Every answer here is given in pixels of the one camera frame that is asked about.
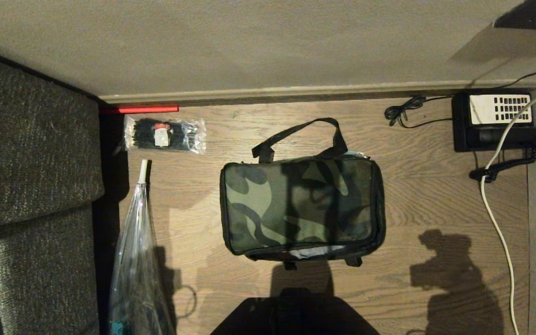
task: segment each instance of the label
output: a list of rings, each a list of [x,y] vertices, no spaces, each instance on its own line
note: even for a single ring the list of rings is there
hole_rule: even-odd
[[[168,147],[167,125],[164,123],[154,125],[154,144],[157,147]]]

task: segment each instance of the fabric upholstery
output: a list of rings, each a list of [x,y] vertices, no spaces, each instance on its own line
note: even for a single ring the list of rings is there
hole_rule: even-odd
[[[0,335],[97,335],[91,205],[0,227]]]
[[[0,64],[0,225],[102,195],[98,131],[95,101]]]

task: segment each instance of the baseboard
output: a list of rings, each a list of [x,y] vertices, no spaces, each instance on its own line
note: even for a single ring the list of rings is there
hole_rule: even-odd
[[[473,85],[469,80],[444,82],[379,83],[373,85],[267,87],[180,93],[118,94],[99,98],[112,105],[179,104],[203,106],[220,104],[250,104],[315,100],[349,100],[366,98],[406,97],[414,93],[426,95],[452,94],[466,88],[486,88],[506,85],[511,80],[487,80]],[[536,89],[536,80],[523,80],[514,87]]]

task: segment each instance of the camouflage bag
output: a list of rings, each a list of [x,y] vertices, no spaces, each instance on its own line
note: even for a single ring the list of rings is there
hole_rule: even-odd
[[[274,161],[271,146],[315,121],[336,127],[320,154]],[[221,171],[223,238],[235,255],[294,262],[361,257],[382,245],[386,224],[382,174],[375,161],[351,153],[338,122],[316,119],[253,148],[259,164],[228,163]]]

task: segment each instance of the red stick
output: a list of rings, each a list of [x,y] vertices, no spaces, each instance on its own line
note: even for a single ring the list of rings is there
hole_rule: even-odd
[[[100,114],[138,114],[138,113],[171,113],[179,112],[179,106],[157,107],[120,107],[101,109]]]

